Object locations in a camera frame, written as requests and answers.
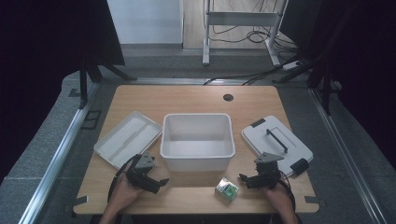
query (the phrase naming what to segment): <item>white wall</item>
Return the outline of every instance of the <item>white wall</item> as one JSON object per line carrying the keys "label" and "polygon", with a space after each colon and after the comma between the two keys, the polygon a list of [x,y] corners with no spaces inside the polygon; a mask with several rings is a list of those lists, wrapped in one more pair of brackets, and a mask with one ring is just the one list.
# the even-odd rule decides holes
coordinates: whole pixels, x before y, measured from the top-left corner
{"label": "white wall", "polygon": [[121,44],[181,44],[182,0],[107,0]]}

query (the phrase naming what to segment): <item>wooden table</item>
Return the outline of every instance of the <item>wooden table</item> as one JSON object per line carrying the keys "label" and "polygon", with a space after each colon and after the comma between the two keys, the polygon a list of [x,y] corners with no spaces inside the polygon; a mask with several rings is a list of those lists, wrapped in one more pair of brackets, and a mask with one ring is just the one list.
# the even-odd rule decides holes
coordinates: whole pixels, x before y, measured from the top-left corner
{"label": "wooden table", "polygon": [[[223,96],[231,94],[233,100]],[[133,111],[139,111],[163,124],[171,113],[226,113],[231,117],[236,148],[225,172],[172,173],[160,155],[161,137],[148,150],[155,157],[156,167],[148,176],[160,180],[169,177],[157,194],[144,192],[126,214],[265,214],[274,210],[256,189],[247,189],[239,174],[256,175],[257,155],[242,137],[250,123],[269,115],[276,116],[287,127],[288,118],[276,88],[247,86],[120,86],[109,108],[100,137],[108,133]],[[74,207],[77,214],[102,214],[106,208],[108,188],[117,170],[93,153],[82,181],[78,197],[89,201]],[[227,203],[215,193],[222,177],[240,187],[236,198]],[[291,178],[298,213],[318,211],[317,203],[306,203],[304,196],[315,197],[306,172]]]}

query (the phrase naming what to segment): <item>green and white cube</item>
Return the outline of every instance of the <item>green and white cube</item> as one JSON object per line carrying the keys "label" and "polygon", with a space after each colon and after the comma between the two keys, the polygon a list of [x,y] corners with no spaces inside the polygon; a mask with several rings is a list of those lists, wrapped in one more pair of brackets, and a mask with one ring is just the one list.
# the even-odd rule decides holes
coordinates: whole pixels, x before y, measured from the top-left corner
{"label": "green and white cube", "polygon": [[218,186],[216,187],[216,191],[221,193],[230,201],[232,201],[236,197],[238,190],[239,188],[225,177],[221,179]]}

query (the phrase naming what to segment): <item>aluminum rail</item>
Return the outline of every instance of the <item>aluminum rail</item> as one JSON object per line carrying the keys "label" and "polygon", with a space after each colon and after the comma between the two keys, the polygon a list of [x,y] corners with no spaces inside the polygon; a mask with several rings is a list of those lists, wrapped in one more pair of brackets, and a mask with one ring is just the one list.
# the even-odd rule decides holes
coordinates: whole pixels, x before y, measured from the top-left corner
{"label": "aluminum rail", "polygon": [[[89,99],[92,99],[94,97],[99,85],[100,84],[97,83],[92,84],[89,92]],[[67,129],[61,144],[58,146],[58,149],[52,157],[52,161],[50,162],[46,173],[44,173],[43,178],[41,179],[37,189],[35,190],[35,194],[33,195],[21,217],[21,220],[19,222],[20,224],[35,223],[35,220],[37,219],[41,208],[43,207],[48,195],[50,194],[50,190],[52,189],[56,177],[59,174],[62,166],[64,165],[64,160],[67,157],[70,147],[72,146],[78,134],[78,130],[81,127],[82,122],[84,121],[91,104],[92,100],[90,100],[84,108],[79,109],[76,115],[73,117],[73,120],[70,123],[70,126]]]}
{"label": "aluminum rail", "polygon": [[371,192],[363,175],[361,174],[360,169],[350,155],[349,149],[343,138],[341,137],[341,134],[338,132],[337,127],[332,121],[332,118],[328,116],[326,111],[323,109],[318,91],[314,91],[312,89],[309,89],[309,91],[315,100],[318,112],[322,117],[323,122],[327,130],[329,131],[330,136],[332,137],[332,140],[334,141],[335,147],[340,154],[341,160],[343,161],[346,170],[349,173],[353,184],[355,185],[355,188],[361,196],[361,200],[363,201],[363,204],[366,207],[367,212],[369,213],[373,223],[388,223],[381,212],[381,209],[378,205],[378,202],[376,201],[374,194]]}

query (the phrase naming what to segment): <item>white tray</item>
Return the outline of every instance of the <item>white tray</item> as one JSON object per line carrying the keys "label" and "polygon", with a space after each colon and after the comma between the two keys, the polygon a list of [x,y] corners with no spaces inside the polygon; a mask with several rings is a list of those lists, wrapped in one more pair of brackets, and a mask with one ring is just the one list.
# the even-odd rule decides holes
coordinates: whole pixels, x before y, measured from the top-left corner
{"label": "white tray", "polygon": [[135,154],[148,149],[163,132],[163,127],[134,111],[102,137],[94,151],[111,165],[120,169]]}
{"label": "white tray", "polygon": [[[287,153],[272,135],[267,134],[267,129],[288,148]],[[286,176],[293,174],[290,166],[295,162],[300,159],[310,162],[314,159],[312,151],[274,116],[259,119],[242,130],[242,135],[257,154],[267,152],[283,157],[277,164],[278,169]]]}

